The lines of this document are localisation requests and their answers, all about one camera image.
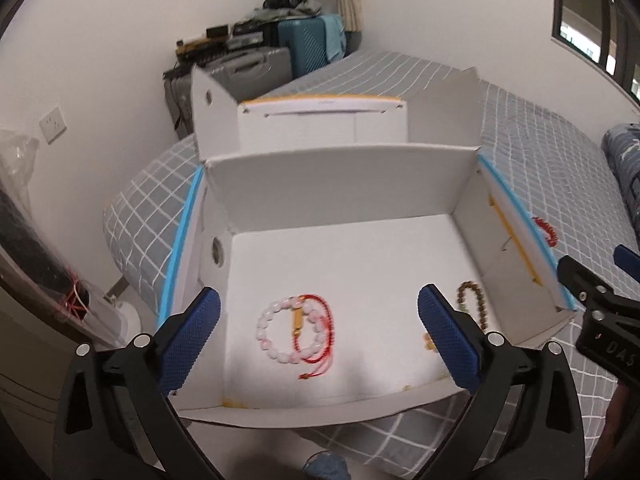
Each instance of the blue gripper pad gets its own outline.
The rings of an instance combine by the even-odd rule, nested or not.
[[[619,245],[613,252],[613,262],[640,283],[640,256],[635,252],[624,245]]]
[[[165,396],[180,389],[187,380],[202,348],[220,320],[220,296],[212,288],[204,288],[183,314],[171,316],[164,324],[170,324],[174,319],[179,319],[182,323],[162,352],[158,381],[158,387]]]
[[[454,382],[473,394],[480,385],[480,356],[455,321],[454,313],[455,310],[435,285],[427,285],[420,291],[418,315],[422,324]]]

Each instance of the white cardboard box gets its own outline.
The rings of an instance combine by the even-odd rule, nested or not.
[[[571,317],[542,234],[478,155],[475,69],[409,101],[321,96],[238,105],[194,70],[196,176],[166,286],[172,314],[203,285],[222,315],[172,403],[180,416],[302,428],[391,415],[458,389],[417,314],[435,283],[452,305],[479,283],[489,329],[540,346]],[[217,254],[212,256],[216,239]],[[335,320],[327,374],[270,360],[255,338],[275,300],[317,294]],[[475,298],[467,304],[478,320]],[[291,312],[270,339],[290,351]],[[302,343],[310,328],[307,325]]]

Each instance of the blue strip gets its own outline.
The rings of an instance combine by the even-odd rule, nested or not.
[[[531,234],[533,234],[533,239],[537,242],[538,248],[540,249],[542,254],[545,255],[545,258],[549,264],[549,267],[551,267],[553,274],[556,275],[556,273],[558,272],[558,261],[553,256],[553,253],[551,252],[551,249],[549,249],[546,242],[540,236],[538,227],[533,223],[533,220],[531,219],[529,213],[527,213],[527,210],[522,204],[522,201],[511,190],[511,188],[507,186],[507,183],[504,181],[500,173],[498,173],[495,166],[492,163],[490,163],[489,160],[484,155],[479,154],[478,159],[480,160],[480,163],[489,171],[489,173],[493,175],[493,177],[500,184],[500,187],[502,188],[502,190],[507,194],[507,196],[515,206],[517,213],[522,217],[522,220],[525,222],[527,227],[529,227],[529,231],[531,231]],[[564,294],[564,300],[566,304],[569,306],[569,310],[577,311],[578,309],[575,306],[569,291],[566,290],[566,288],[564,288],[564,286],[562,285],[558,284],[558,286],[560,287],[560,289],[562,290],[562,293]]]
[[[158,313],[158,328],[160,328],[171,315],[171,307],[174,304],[175,279],[180,270],[184,240],[187,237],[187,231],[189,230],[189,224],[191,222],[191,213],[193,213],[193,205],[196,202],[198,188],[200,187],[203,175],[204,166],[199,166],[193,175],[187,201],[184,203],[182,218],[180,218],[178,232],[175,235],[174,246],[171,249],[171,258],[169,259],[169,266],[166,272],[166,278],[164,279],[164,287],[162,288],[162,300],[160,301],[160,312]]]

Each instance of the power outlet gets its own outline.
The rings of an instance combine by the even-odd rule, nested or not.
[[[54,108],[42,118],[40,121],[40,129],[49,144],[66,132],[65,120],[62,118],[60,108]]]

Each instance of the white wall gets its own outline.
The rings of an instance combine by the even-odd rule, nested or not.
[[[573,52],[551,40],[554,0],[363,0],[363,46],[458,68],[571,121],[596,142],[637,122],[632,104]]]
[[[162,72],[175,41],[235,22],[263,0],[26,0],[0,41],[0,128],[42,140],[30,184],[36,222],[86,279],[120,277],[102,211],[177,141]],[[68,131],[38,122],[59,105]]]

